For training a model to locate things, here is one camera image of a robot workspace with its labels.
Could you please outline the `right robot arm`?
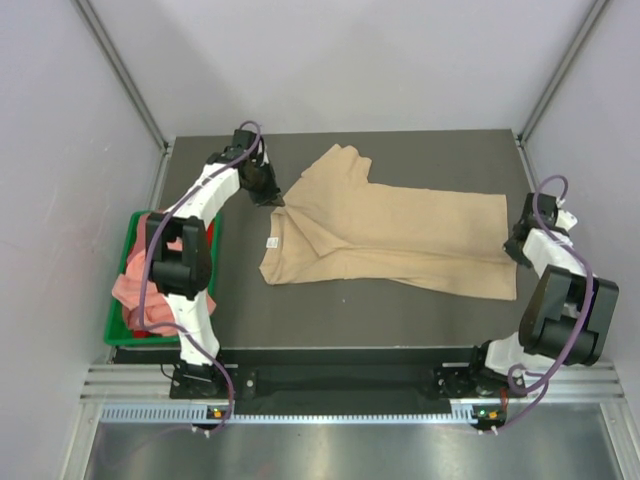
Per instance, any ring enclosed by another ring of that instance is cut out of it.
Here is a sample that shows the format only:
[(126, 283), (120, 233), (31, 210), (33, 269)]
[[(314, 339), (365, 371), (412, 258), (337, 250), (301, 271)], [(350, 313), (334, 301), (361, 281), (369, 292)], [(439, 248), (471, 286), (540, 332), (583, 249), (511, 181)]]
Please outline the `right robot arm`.
[(560, 200), (547, 194), (527, 195), (519, 220), (503, 249), (518, 265), (537, 274), (539, 281), (516, 333), (487, 341), (474, 349), (467, 370), (469, 388), (481, 396), (508, 387), (509, 368), (544, 372), (551, 368), (569, 341), (581, 314), (584, 323), (563, 364), (591, 366), (599, 360), (619, 298), (619, 286), (593, 277), (587, 293), (584, 264), (567, 251), (573, 245), (569, 230), (575, 216), (560, 208)]

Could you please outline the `beige t shirt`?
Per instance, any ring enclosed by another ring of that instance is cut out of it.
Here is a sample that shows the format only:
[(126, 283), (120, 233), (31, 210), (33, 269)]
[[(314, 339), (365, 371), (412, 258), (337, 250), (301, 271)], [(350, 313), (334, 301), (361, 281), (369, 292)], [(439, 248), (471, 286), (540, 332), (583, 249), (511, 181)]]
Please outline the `beige t shirt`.
[(267, 284), (388, 279), (516, 299), (505, 196), (372, 183), (371, 165), (356, 148), (334, 145), (301, 173), (270, 217), (259, 266)]

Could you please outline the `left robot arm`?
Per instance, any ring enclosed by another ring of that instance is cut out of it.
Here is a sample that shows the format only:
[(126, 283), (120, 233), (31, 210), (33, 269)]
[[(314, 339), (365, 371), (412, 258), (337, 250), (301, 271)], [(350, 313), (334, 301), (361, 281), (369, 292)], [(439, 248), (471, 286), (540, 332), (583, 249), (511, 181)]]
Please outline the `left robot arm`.
[(212, 154), (190, 189), (163, 213), (151, 213), (145, 225), (145, 267), (140, 299), (149, 281), (167, 302), (178, 332), (180, 360), (170, 389), (172, 399), (209, 399), (233, 394), (228, 372), (218, 360), (208, 305), (213, 260), (208, 228), (226, 201), (246, 190), (257, 206), (284, 205), (260, 127), (243, 122), (231, 144)]

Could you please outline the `right aluminium frame post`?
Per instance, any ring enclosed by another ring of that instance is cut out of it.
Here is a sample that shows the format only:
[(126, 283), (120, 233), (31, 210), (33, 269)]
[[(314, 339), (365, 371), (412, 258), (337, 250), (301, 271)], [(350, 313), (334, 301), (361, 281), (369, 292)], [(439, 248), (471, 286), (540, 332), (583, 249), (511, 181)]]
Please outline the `right aluminium frame post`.
[(569, 43), (554, 67), (532, 111), (527, 116), (524, 126), (516, 135), (517, 145), (521, 149), (525, 148), (526, 143), (533, 135), (534, 130), (561, 88), (565, 77), (577, 61), (579, 54), (610, 4), (610, 0), (595, 0), (589, 3), (586, 13), (579, 22), (576, 31), (571, 35)]

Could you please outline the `left aluminium frame post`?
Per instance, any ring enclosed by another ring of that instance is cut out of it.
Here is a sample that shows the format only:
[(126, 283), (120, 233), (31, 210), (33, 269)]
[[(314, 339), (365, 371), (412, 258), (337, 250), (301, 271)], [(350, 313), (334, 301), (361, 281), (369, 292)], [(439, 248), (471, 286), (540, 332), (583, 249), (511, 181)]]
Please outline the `left aluminium frame post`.
[(71, 3), (94, 38), (106, 59), (107, 64), (114, 73), (117, 82), (136, 111), (150, 137), (161, 152), (166, 152), (169, 148), (169, 141), (165, 138), (159, 124), (147, 106), (147, 103), (136, 85), (133, 76), (123, 61), (114, 41), (105, 28), (104, 23), (92, 2), (88, 0), (72, 0)]

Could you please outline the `green plastic bin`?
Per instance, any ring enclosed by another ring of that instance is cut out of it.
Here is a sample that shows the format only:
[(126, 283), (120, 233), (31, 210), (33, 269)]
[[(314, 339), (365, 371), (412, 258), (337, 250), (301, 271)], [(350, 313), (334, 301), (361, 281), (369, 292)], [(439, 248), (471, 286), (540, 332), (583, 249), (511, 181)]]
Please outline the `green plastic bin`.
[[(148, 211), (136, 211), (134, 212), (128, 223), (127, 232), (123, 237), (124, 243), (122, 246), (118, 272), (124, 274), (128, 264), (128, 257), (134, 250), (134, 245), (137, 240), (137, 231), (139, 219), (148, 214)], [(213, 297), (215, 295), (216, 275), (217, 275), (217, 263), (219, 252), (219, 240), (221, 236), (222, 215), (218, 214), (215, 220), (208, 227), (207, 236), (210, 246), (210, 255), (213, 265), (213, 272), (208, 284), (208, 295)], [(164, 346), (174, 346), (179, 344), (178, 336), (162, 336), (154, 334), (153, 338), (134, 339), (132, 332), (129, 328), (128, 322), (125, 320), (123, 305), (115, 298), (111, 300), (109, 313), (106, 317), (106, 324), (103, 339), (106, 345), (116, 347), (153, 347), (160, 348)]]

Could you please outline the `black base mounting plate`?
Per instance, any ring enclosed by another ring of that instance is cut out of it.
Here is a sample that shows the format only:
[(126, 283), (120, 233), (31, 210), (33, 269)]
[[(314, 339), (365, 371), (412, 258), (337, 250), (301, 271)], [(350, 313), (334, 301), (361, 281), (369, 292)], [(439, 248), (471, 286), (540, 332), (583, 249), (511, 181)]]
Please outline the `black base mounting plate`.
[(224, 349), (221, 362), (243, 415), (446, 413), (476, 390), (476, 347)]

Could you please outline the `aluminium frame post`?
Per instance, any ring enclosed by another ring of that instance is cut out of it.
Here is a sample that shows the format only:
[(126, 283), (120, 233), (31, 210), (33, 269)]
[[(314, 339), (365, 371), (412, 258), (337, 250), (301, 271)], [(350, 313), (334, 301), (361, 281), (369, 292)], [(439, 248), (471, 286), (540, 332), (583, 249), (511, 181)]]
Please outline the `aluminium frame post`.
[(147, 106), (147, 103), (136, 85), (133, 76), (123, 61), (114, 41), (105, 28), (104, 23), (92, 2), (88, 0), (72, 0), (71, 3), (94, 38), (106, 59), (107, 64), (114, 73), (117, 82), (136, 111), (150, 137), (161, 152), (166, 152), (169, 148), (169, 141), (165, 138), (159, 124)]
[(569, 43), (554, 67), (532, 111), (527, 116), (524, 126), (516, 135), (517, 145), (521, 149), (525, 148), (526, 143), (533, 135), (534, 130), (561, 88), (565, 77), (577, 61), (579, 54), (610, 4), (610, 0), (595, 0), (589, 3), (586, 13), (579, 22), (576, 31), (571, 35)]

